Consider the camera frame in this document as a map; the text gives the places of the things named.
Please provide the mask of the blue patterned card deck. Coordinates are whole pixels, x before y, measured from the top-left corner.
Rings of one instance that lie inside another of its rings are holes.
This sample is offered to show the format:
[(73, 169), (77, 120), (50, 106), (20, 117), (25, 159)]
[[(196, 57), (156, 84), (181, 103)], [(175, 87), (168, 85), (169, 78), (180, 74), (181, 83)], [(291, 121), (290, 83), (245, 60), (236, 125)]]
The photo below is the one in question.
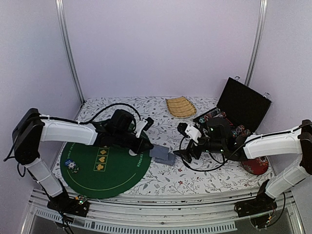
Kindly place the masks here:
[(175, 161), (176, 161), (176, 155), (173, 154), (173, 153), (169, 153), (168, 154), (168, 159), (161, 159), (161, 158), (156, 158), (155, 159), (156, 163), (169, 165), (169, 166), (173, 166)]

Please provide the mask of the white dealer button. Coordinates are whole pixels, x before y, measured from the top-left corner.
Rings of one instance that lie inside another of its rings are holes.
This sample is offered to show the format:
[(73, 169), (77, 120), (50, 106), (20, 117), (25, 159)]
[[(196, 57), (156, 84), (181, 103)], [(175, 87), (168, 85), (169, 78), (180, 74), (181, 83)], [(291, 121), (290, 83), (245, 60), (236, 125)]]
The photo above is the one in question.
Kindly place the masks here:
[(129, 155), (131, 156), (137, 156), (137, 154), (135, 152), (133, 152), (132, 150), (129, 150)]

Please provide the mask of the poker chip stack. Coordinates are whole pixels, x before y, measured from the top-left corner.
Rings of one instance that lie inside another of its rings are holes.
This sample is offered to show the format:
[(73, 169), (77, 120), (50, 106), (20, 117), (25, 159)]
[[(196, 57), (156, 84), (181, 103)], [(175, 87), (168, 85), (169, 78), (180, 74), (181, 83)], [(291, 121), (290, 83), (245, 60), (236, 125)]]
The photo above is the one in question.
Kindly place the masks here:
[(70, 162), (68, 164), (68, 169), (70, 170), (71, 173), (78, 173), (79, 171), (79, 167), (77, 166), (77, 164), (75, 162)]

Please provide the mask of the blue small blind button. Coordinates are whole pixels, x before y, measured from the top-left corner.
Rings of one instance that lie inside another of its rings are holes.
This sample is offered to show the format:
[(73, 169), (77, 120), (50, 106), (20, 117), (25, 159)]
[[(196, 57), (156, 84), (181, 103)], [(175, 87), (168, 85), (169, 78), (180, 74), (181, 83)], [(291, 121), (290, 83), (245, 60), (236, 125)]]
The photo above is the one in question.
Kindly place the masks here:
[(65, 161), (65, 166), (66, 166), (66, 167), (69, 167), (70, 164), (71, 164), (72, 162), (73, 162), (73, 161), (72, 161), (71, 159), (66, 160), (66, 161)]

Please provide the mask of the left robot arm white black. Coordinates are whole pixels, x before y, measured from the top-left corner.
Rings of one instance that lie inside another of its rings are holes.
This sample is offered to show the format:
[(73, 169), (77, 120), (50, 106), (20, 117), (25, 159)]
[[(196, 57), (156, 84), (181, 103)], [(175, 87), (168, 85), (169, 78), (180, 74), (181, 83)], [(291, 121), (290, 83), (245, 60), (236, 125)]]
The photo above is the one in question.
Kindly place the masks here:
[(54, 198), (53, 203), (63, 212), (69, 211), (73, 204), (59, 180), (52, 174), (40, 158), (39, 144), (46, 141), (80, 143), (88, 146), (119, 146), (128, 148), (137, 155), (153, 149), (153, 144), (141, 136), (154, 121), (148, 117), (135, 123), (134, 116), (117, 109), (110, 119), (100, 122), (89, 120), (78, 122), (49, 115), (41, 115), (31, 108), (12, 132), (13, 145), (5, 161), (14, 158), (23, 165), (46, 193)]

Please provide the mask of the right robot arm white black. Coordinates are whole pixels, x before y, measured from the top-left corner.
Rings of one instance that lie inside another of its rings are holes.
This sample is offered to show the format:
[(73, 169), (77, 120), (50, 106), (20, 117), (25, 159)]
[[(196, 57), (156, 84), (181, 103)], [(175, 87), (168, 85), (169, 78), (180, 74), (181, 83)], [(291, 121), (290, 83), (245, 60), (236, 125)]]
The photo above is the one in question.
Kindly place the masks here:
[(192, 159), (200, 158), (202, 152), (221, 153), (227, 160), (237, 161), (298, 154), (290, 166), (262, 185), (258, 198), (252, 202), (252, 208), (257, 213), (263, 212), (270, 206), (271, 200), (312, 174), (312, 122), (308, 119), (289, 130), (264, 135), (234, 137), (229, 122), (221, 117), (208, 120), (200, 128), (180, 123), (177, 129), (190, 139), (185, 150), (173, 152), (186, 167), (190, 166)]

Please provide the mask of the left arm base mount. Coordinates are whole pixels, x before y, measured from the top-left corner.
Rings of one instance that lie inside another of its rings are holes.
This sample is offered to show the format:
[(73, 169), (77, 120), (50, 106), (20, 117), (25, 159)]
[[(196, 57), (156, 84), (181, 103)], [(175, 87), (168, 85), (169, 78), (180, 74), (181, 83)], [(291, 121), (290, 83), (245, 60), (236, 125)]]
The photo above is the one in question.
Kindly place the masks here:
[(70, 198), (66, 191), (56, 197), (51, 197), (49, 195), (47, 195), (47, 197), (49, 198), (49, 202), (47, 204), (49, 209), (58, 211), (62, 214), (70, 214), (81, 217), (86, 217), (88, 214), (90, 203), (88, 201)]

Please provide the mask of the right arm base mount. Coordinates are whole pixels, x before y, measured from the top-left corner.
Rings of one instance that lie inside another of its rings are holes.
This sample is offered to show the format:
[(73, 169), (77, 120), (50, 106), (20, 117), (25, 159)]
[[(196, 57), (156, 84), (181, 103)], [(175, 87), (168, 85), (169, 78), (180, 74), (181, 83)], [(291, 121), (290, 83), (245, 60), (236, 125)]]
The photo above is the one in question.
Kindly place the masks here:
[[(237, 212), (238, 217), (256, 215), (268, 211), (273, 211), (273, 213), (275, 212), (275, 209), (277, 208), (275, 198), (271, 198), (265, 194), (265, 187), (268, 182), (269, 180), (266, 180), (260, 186), (255, 198), (235, 203), (234, 210)], [(263, 229), (269, 226), (272, 217), (272, 214), (255, 217), (251, 219), (251, 223), (254, 227)]]

